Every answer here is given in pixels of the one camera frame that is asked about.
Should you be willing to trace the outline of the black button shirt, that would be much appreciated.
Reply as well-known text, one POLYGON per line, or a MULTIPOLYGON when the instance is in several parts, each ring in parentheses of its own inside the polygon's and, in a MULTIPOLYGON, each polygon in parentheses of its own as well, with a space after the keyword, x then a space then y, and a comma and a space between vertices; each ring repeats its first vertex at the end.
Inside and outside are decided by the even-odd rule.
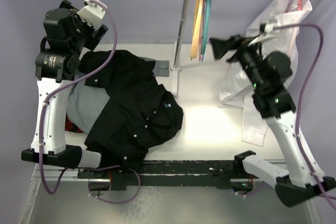
POLYGON ((85 145, 102 155, 100 167, 136 169, 150 148, 171 140, 183 124, 183 109, 158 84, 153 61, 127 50, 115 51, 110 62, 86 79, 86 88, 107 95, 85 145))

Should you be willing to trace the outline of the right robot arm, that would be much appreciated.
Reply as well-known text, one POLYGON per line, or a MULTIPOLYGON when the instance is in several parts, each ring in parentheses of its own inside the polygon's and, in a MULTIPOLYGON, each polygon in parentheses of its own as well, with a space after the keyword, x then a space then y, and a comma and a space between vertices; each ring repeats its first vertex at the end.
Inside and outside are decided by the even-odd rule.
POLYGON ((301 129, 295 125, 296 107, 284 82, 292 75, 290 58, 273 51, 266 57, 261 44, 251 45, 252 38, 240 35, 229 39, 210 38, 215 60, 233 50, 227 63, 239 63, 253 85, 253 103, 273 132, 287 168, 280 168, 246 151, 234 157, 234 173, 238 177, 254 175, 273 187, 286 207, 293 207, 324 191, 335 188, 335 179, 326 176, 313 160, 301 129))

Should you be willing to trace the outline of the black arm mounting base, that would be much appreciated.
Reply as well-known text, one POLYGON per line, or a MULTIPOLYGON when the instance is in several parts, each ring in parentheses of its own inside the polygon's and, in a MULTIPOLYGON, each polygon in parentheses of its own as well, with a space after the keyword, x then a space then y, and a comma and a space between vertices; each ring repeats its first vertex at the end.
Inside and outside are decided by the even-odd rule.
POLYGON ((232 182, 246 182, 250 175, 239 171, 234 161, 143 161, 134 173, 125 168, 107 171, 81 169, 79 179, 108 184, 112 190, 128 186, 215 187, 230 189, 232 182))

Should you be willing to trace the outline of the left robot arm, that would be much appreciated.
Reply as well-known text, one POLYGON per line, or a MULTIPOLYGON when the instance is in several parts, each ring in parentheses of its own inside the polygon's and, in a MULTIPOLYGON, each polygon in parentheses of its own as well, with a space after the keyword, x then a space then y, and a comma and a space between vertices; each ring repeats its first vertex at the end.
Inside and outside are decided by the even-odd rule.
POLYGON ((108 172, 101 154, 65 138, 67 102, 71 83, 80 64, 84 48, 94 50, 108 31, 102 25, 106 12, 98 0, 84 0, 82 9, 62 0, 58 8, 48 11, 43 20, 45 37, 35 59, 38 86, 38 114, 35 135, 30 148, 21 152, 23 161, 63 168, 86 168, 96 178, 108 172))

